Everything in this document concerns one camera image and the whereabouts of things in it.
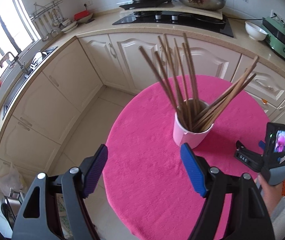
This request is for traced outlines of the person right hand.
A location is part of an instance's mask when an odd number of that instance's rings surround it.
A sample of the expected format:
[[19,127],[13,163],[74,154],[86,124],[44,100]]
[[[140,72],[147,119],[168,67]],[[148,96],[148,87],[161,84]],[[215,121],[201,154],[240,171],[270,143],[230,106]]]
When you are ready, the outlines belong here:
[[262,187],[262,198],[265,202],[268,214],[271,216],[274,209],[282,199],[283,184],[280,183],[278,185],[271,186],[261,174],[258,175],[256,182],[259,182]]

